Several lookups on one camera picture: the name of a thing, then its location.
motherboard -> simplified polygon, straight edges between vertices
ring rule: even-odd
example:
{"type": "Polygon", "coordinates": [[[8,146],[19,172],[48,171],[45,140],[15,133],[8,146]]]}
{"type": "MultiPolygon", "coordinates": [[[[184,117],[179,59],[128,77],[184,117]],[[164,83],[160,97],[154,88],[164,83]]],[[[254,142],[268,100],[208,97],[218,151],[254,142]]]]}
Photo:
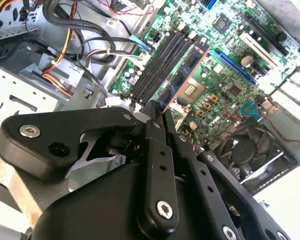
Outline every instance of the motherboard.
{"type": "Polygon", "coordinates": [[[242,117],[273,114],[269,94],[300,67],[300,44],[252,0],[168,0],[143,42],[143,61],[127,63],[112,93],[159,100],[177,130],[212,149],[242,117]]]}

silver screw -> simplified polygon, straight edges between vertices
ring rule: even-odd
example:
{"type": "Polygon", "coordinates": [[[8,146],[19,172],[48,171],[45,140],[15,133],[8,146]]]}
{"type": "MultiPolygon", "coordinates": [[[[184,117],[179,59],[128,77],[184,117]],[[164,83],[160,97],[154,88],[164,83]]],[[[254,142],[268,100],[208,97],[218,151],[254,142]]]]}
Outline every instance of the silver screw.
{"type": "Polygon", "coordinates": [[[156,204],[158,213],[165,219],[171,219],[173,216],[173,210],[171,206],[165,201],[158,201],[156,204]]]}
{"type": "Polygon", "coordinates": [[[236,240],[236,235],[234,234],[234,232],[232,231],[232,229],[229,228],[228,226],[223,226],[222,232],[223,232],[224,236],[226,237],[226,239],[228,239],[228,240],[236,240]]]}
{"type": "Polygon", "coordinates": [[[184,136],[180,135],[179,138],[181,139],[182,142],[186,142],[186,138],[184,136]]]}
{"type": "Polygon", "coordinates": [[[125,117],[127,120],[131,120],[131,116],[128,114],[123,114],[123,117],[125,117]]]}
{"type": "Polygon", "coordinates": [[[213,159],[213,157],[212,157],[212,156],[210,156],[210,155],[206,155],[206,158],[207,158],[209,161],[211,161],[211,162],[214,162],[214,159],[213,159]]]}
{"type": "Polygon", "coordinates": [[[23,125],[20,127],[20,134],[27,138],[34,139],[41,135],[41,131],[37,126],[23,125]]]}
{"type": "Polygon", "coordinates": [[[287,240],[286,237],[278,231],[278,236],[281,240],[287,240]]]}
{"type": "Polygon", "coordinates": [[[157,124],[156,122],[154,122],[153,125],[155,125],[158,129],[161,128],[160,125],[157,124]]]}

white pci slot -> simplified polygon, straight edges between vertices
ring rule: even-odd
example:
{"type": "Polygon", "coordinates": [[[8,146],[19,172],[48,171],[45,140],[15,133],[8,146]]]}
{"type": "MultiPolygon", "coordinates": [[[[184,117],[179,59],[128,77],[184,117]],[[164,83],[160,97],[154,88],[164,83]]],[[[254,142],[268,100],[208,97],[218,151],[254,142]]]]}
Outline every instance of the white pci slot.
{"type": "Polygon", "coordinates": [[[272,68],[280,68],[281,64],[273,59],[273,57],[257,43],[249,34],[242,33],[240,39],[244,41],[253,51],[255,51],[263,60],[265,60],[272,68]]]}

black fan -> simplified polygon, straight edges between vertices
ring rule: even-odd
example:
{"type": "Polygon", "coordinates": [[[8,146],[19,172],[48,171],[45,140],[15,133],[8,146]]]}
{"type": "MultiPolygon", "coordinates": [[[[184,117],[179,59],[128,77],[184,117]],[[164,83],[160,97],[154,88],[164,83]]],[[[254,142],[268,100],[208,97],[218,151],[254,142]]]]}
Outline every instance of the black fan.
{"type": "Polygon", "coordinates": [[[242,181],[281,152],[269,133],[250,118],[215,150],[221,163],[242,181]]]}

black pcie slot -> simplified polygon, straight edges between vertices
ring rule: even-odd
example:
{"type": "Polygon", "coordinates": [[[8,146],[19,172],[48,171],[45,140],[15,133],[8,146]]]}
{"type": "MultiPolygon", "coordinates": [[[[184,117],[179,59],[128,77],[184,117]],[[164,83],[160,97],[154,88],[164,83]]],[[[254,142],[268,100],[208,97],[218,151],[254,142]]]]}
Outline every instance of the black pcie slot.
{"type": "MultiPolygon", "coordinates": [[[[164,45],[161,47],[161,51],[159,52],[159,54],[156,56],[155,59],[153,59],[151,61],[151,66],[154,66],[157,62],[155,62],[156,59],[158,59],[159,57],[161,57],[162,55],[164,55],[165,51],[167,49],[169,49],[169,47],[171,46],[171,44],[174,43],[174,41],[178,38],[178,34],[176,32],[173,32],[169,37],[168,39],[166,40],[166,42],[164,43],[164,45]]],[[[142,76],[140,77],[140,79],[136,82],[133,90],[132,90],[132,94],[136,94],[138,93],[138,91],[143,87],[143,79],[145,79],[146,75],[148,74],[149,70],[151,68],[150,67],[147,67],[144,71],[143,71],[143,74],[142,76]]]]}
{"type": "Polygon", "coordinates": [[[165,68],[166,65],[171,61],[171,56],[175,52],[179,52],[179,45],[185,41],[185,35],[183,33],[177,32],[175,37],[166,45],[164,48],[160,49],[160,54],[156,56],[155,59],[151,62],[152,65],[147,66],[146,71],[141,75],[138,82],[140,85],[137,89],[133,89],[133,97],[136,100],[140,100],[141,96],[145,94],[148,89],[148,86],[152,85],[155,82],[156,76],[160,74],[160,71],[165,68]]]}
{"type": "Polygon", "coordinates": [[[146,92],[146,95],[142,97],[143,102],[147,102],[151,97],[155,94],[155,92],[159,89],[159,87],[163,84],[163,82],[166,80],[166,78],[171,74],[171,71],[173,70],[174,66],[177,65],[177,63],[180,61],[180,59],[184,56],[186,51],[189,49],[191,44],[193,44],[194,41],[186,40],[182,43],[182,46],[180,46],[180,51],[172,58],[172,61],[169,63],[169,65],[166,67],[165,70],[161,71],[161,74],[157,77],[157,81],[155,84],[146,92]]]}
{"type": "Polygon", "coordinates": [[[250,15],[243,15],[243,19],[246,23],[262,35],[273,47],[275,47],[283,56],[287,56],[289,52],[273,37],[271,36],[263,27],[255,21],[250,15]]]}

